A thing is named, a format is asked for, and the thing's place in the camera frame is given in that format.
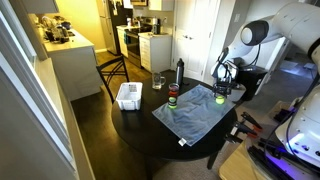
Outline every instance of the round black table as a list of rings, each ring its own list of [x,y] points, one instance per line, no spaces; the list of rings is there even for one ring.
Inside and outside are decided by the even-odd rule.
[[[167,103],[168,85],[175,82],[175,71],[164,71],[162,75],[166,77],[166,83],[161,90],[152,89],[151,78],[142,82],[140,110],[121,111],[117,103],[113,104],[112,122],[115,130],[129,146],[144,155],[174,161],[190,161],[210,156],[208,169],[211,169],[225,143],[225,135],[231,132],[237,120],[234,108],[192,147],[180,146],[180,139],[152,114],[152,111]],[[198,84],[211,89],[209,85],[194,79],[184,78],[183,82],[180,95]]]

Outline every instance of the gray towel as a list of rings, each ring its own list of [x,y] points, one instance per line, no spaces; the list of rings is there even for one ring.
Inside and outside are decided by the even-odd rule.
[[[225,99],[217,104],[213,92],[202,85],[178,97],[177,108],[171,109],[165,103],[152,111],[179,138],[189,146],[205,136],[234,106]]]

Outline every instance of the black bottle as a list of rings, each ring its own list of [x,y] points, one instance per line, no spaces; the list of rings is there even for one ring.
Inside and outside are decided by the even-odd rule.
[[[183,71],[184,71],[184,62],[180,58],[177,63],[177,70],[176,70],[176,83],[181,86],[183,84]]]

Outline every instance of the green ball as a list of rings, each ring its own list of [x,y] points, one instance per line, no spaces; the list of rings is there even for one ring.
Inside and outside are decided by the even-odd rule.
[[[224,97],[223,96],[218,96],[216,98],[216,103],[217,104],[223,104],[224,103]]]

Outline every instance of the plastic bin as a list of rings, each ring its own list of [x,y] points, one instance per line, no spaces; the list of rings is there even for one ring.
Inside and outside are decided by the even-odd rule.
[[[141,104],[141,82],[122,83],[116,97],[121,110],[139,110]]]

